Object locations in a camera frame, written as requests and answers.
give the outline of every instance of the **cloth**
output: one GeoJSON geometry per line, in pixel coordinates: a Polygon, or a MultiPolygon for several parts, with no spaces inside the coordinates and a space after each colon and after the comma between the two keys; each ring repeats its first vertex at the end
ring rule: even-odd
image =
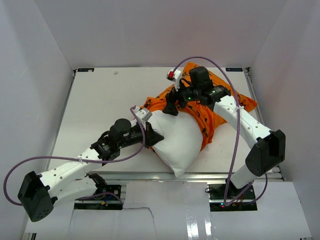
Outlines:
{"type": "MultiPolygon", "coordinates": [[[[183,69],[182,77],[185,78],[187,81],[191,81],[189,71],[195,67],[199,66],[195,63],[188,62],[183,69]]],[[[226,87],[228,90],[231,91],[232,95],[234,96],[230,85],[227,84],[224,80],[222,80],[217,75],[213,74],[211,71],[209,71],[209,77],[214,85],[222,85],[226,87]]],[[[148,97],[142,108],[147,108],[150,112],[154,112],[156,110],[162,111],[167,104],[166,94],[169,93],[172,88],[174,88],[174,85],[168,87],[156,97],[148,97]]],[[[252,111],[257,106],[257,103],[250,97],[247,97],[240,93],[237,93],[237,96],[239,99],[239,105],[243,106],[247,112],[252,111]]],[[[189,102],[187,106],[183,109],[177,106],[177,109],[181,112],[185,112],[192,115],[196,120],[199,126],[199,130],[201,131],[203,136],[201,150],[203,150],[207,144],[212,142],[215,129],[220,125],[226,123],[226,121],[222,117],[211,111],[208,107],[197,104],[196,102],[189,102]]]]}

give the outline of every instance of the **purple cable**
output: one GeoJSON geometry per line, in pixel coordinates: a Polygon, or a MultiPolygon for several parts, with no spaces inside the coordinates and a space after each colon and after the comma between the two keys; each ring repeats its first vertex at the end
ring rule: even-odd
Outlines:
{"type": "Polygon", "coordinates": [[[264,175],[265,175],[265,185],[264,185],[264,188],[263,188],[261,194],[255,200],[250,201],[250,202],[244,202],[241,205],[254,204],[256,201],[258,201],[265,194],[265,191],[267,190],[267,186],[268,186],[268,175],[266,173],[264,175]]]}
{"type": "Polygon", "coordinates": [[[124,204],[124,202],[117,196],[115,195],[114,193],[112,192],[103,192],[103,193],[99,193],[99,194],[95,194],[95,195],[92,195],[92,196],[84,196],[84,197],[81,197],[81,198],[78,198],[77,200],[87,200],[87,199],[92,199],[92,198],[95,198],[95,197],[99,197],[99,196],[105,196],[105,195],[112,195],[114,196],[122,205],[124,204]]]}
{"type": "MultiPolygon", "coordinates": [[[[238,99],[238,94],[232,84],[232,82],[230,81],[229,77],[227,76],[227,74],[223,71],[223,69],[217,64],[215,63],[213,60],[205,57],[205,56],[191,56],[191,57],[187,57],[185,59],[183,59],[181,62],[179,62],[177,64],[177,66],[175,66],[175,68],[173,69],[173,72],[175,72],[177,70],[177,68],[182,64],[184,63],[185,61],[187,60],[190,60],[190,59],[204,59],[204,60],[207,60],[208,62],[212,63],[213,65],[215,65],[219,70],[220,72],[223,74],[223,76],[225,77],[225,79],[228,81],[231,89],[232,89],[232,92],[233,92],[233,95],[234,95],[234,99],[235,99],[235,105],[239,108],[239,99],[238,99]]],[[[231,164],[230,164],[230,169],[229,169],[229,173],[228,173],[228,177],[226,179],[226,184],[225,184],[225,191],[224,191],[224,196],[223,196],[223,203],[224,205],[226,206],[229,206],[231,205],[234,201],[236,201],[241,195],[241,194],[238,194],[236,197],[234,197],[231,201],[227,202],[227,195],[228,195],[228,189],[229,189],[229,185],[230,185],[230,178],[231,178],[231,175],[232,175],[232,171],[234,169],[234,165],[235,165],[235,161],[236,161],[236,155],[237,155],[237,149],[238,149],[238,144],[239,144],[239,137],[240,137],[240,110],[237,109],[236,110],[236,113],[237,113],[237,121],[236,121],[236,136],[235,136],[235,144],[234,144],[234,149],[233,149],[233,155],[232,155],[232,160],[231,160],[231,164]]],[[[248,184],[243,192],[245,192],[248,188],[250,187],[250,184],[248,184]]]]}
{"type": "MultiPolygon", "coordinates": [[[[141,122],[140,122],[140,119],[137,117],[137,115],[135,114],[134,112],[134,109],[135,107],[131,107],[130,108],[130,112],[132,113],[132,115],[134,116],[134,118],[136,119],[136,122],[138,123],[140,129],[141,129],[141,132],[142,132],[142,145],[141,147],[132,155],[130,156],[127,156],[125,158],[122,158],[122,159],[118,159],[118,160],[113,160],[113,161],[98,161],[98,160],[90,160],[90,159],[81,159],[82,162],[85,162],[85,163],[94,163],[94,164],[108,164],[108,163],[118,163],[118,162],[123,162],[125,160],[128,160],[128,159],[131,159],[133,158],[134,156],[136,156],[138,153],[141,152],[141,150],[144,148],[145,146],[145,143],[146,143],[146,136],[145,136],[145,131],[144,131],[144,127],[142,126],[141,122]]],[[[17,168],[19,167],[20,165],[26,163],[26,162],[29,162],[29,161],[32,161],[32,160],[36,160],[36,159],[60,159],[60,160],[69,160],[69,161],[74,161],[74,162],[79,162],[79,158],[74,158],[74,157],[64,157],[64,156],[34,156],[34,157],[30,157],[28,159],[25,159],[19,163],[17,163],[16,165],[13,166],[13,168],[10,169],[10,171],[7,173],[7,175],[5,176],[4,178],[4,181],[3,181],[3,193],[4,193],[4,196],[5,198],[10,202],[12,203],[13,205],[17,205],[17,206],[22,206],[21,203],[18,203],[14,200],[12,200],[9,195],[8,195],[8,191],[7,191],[7,183],[8,183],[8,179],[11,175],[11,173],[17,168]]]]}

